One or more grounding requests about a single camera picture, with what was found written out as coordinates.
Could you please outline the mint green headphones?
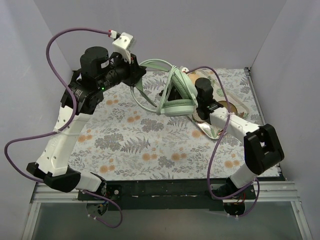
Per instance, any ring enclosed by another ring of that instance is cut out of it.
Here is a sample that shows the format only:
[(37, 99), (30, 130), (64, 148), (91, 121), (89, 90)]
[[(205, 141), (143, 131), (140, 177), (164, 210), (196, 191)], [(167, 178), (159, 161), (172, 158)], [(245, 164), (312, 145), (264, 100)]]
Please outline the mint green headphones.
[[(151, 68), (167, 72), (167, 80), (163, 91), (160, 93), (161, 98), (158, 104), (154, 103), (145, 93), (142, 80), (140, 79), (135, 86), (130, 88), (131, 95), (136, 104), (143, 110), (167, 117), (189, 116), (195, 108), (198, 107), (198, 91), (187, 76), (179, 67), (162, 59), (147, 59), (140, 63), (141, 67)], [(149, 109), (142, 105), (134, 93), (137, 89), (141, 96), (145, 98), (154, 109)]]

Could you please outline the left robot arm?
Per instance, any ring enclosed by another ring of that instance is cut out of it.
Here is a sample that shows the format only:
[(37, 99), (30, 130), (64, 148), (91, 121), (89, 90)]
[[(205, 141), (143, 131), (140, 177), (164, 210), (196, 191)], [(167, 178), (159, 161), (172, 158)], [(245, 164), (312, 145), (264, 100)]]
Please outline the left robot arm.
[(109, 54), (100, 46), (88, 48), (80, 57), (80, 66), (68, 84), (76, 102), (68, 91), (64, 92), (53, 136), (38, 160), (29, 163), (26, 170), (54, 190), (86, 190), (95, 200), (101, 200), (107, 193), (104, 179), (72, 169), (69, 158), (82, 129), (103, 101), (104, 92), (120, 83), (133, 87), (146, 74), (146, 68), (132, 53), (125, 61), (120, 53)]

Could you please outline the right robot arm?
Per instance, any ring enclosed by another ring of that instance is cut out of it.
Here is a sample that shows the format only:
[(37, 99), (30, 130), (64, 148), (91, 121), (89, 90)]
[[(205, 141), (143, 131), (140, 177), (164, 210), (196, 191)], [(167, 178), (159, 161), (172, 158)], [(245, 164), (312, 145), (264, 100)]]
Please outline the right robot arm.
[(209, 79), (198, 78), (195, 88), (198, 92), (198, 118), (221, 128), (243, 144), (244, 164), (226, 179), (224, 185), (211, 190), (212, 196), (217, 199), (237, 199), (256, 177), (285, 158), (276, 130), (270, 124), (258, 125), (228, 112), (213, 98)]

